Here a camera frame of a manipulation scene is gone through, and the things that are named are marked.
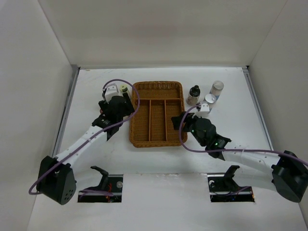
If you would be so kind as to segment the black-knob brown spice jar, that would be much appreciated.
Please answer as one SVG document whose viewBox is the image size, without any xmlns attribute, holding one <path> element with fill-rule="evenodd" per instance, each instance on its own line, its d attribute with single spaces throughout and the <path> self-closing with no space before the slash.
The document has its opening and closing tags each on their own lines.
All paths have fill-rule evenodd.
<svg viewBox="0 0 308 231">
<path fill-rule="evenodd" d="M 189 94 L 187 97 L 187 104 L 190 106 L 194 106 L 198 103 L 199 97 L 200 97 L 200 89 L 198 85 L 195 85 L 193 87 L 190 88 L 189 90 Z"/>
</svg>

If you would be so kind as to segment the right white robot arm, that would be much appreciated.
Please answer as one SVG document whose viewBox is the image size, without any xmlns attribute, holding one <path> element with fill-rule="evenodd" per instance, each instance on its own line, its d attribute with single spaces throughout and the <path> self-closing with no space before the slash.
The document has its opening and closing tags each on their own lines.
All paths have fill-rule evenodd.
<svg viewBox="0 0 308 231">
<path fill-rule="evenodd" d="M 307 162 L 293 152 L 277 152 L 257 149 L 227 149 L 231 142 L 216 132 L 209 119 L 197 117 L 189 112 L 172 117 L 174 130 L 191 133 L 205 148 L 204 153 L 222 161 L 237 162 L 266 173 L 267 179 L 260 180 L 264 187 L 276 191 L 283 198 L 299 203 L 308 188 Z"/>
</svg>

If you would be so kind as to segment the green-lid spice bottle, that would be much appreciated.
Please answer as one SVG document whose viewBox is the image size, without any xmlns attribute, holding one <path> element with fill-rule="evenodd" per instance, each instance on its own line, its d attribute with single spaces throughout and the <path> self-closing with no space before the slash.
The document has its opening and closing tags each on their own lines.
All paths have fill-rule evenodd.
<svg viewBox="0 0 308 231">
<path fill-rule="evenodd" d="M 121 91 L 121 93 L 130 94 L 129 89 L 128 89 L 128 86 L 127 86 L 126 84 L 122 84 L 122 85 L 120 86 L 120 91 Z"/>
</svg>

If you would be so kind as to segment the tall silver-lid seasoning bottle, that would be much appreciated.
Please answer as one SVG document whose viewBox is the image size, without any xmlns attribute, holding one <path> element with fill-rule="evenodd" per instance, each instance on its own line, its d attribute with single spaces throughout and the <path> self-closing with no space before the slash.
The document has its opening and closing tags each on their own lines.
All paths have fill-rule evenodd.
<svg viewBox="0 0 308 231">
<path fill-rule="evenodd" d="M 223 91 L 223 88 L 224 88 L 224 83 L 222 81 L 217 80 L 213 82 L 210 94 L 213 94 L 216 100 L 218 100 L 221 95 L 221 92 Z"/>
</svg>

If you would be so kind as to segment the blue-label silver-lid seasoning bottle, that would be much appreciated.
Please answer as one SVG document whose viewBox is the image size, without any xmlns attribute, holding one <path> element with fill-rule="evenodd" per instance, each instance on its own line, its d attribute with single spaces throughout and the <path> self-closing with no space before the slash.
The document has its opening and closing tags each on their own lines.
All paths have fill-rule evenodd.
<svg viewBox="0 0 308 231">
<path fill-rule="evenodd" d="M 211 112 L 212 108 L 215 106 L 217 99 L 215 95 L 209 93 L 204 97 L 204 101 L 208 104 L 209 112 Z"/>
</svg>

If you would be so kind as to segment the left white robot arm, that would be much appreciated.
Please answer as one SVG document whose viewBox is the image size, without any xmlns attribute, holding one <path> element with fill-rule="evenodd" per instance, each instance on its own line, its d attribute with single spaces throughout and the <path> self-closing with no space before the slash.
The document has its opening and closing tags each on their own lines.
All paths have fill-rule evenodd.
<svg viewBox="0 0 308 231">
<path fill-rule="evenodd" d="M 77 190 L 74 172 L 81 159 L 89 160 L 94 147 L 110 140 L 135 113 L 127 93 L 113 96 L 110 101 L 102 100 L 99 106 L 102 113 L 81 138 L 56 157 L 47 156 L 41 161 L 36 183 L 38 193 L 61 205 L 67 204 Z"/>
</svg>

